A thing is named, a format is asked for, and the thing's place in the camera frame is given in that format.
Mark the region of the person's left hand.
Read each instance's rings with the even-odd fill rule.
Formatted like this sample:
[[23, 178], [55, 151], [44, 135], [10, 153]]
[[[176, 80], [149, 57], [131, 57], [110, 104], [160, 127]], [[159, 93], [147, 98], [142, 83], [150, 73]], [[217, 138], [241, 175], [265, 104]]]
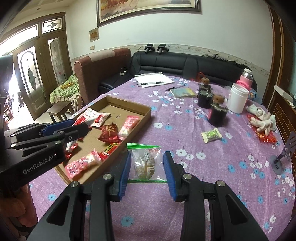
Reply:
[[15, 197], [4, 197], [1, 194], [1, 215], [8, 225], [8, 229], [16, 237], [20, 237], [20, 233], [9, 220], [10, 217], [16, 218], [21, 225], [26, 227], [37, 224], [38, 217], [29, 184], [21, 187], [20, 192]]

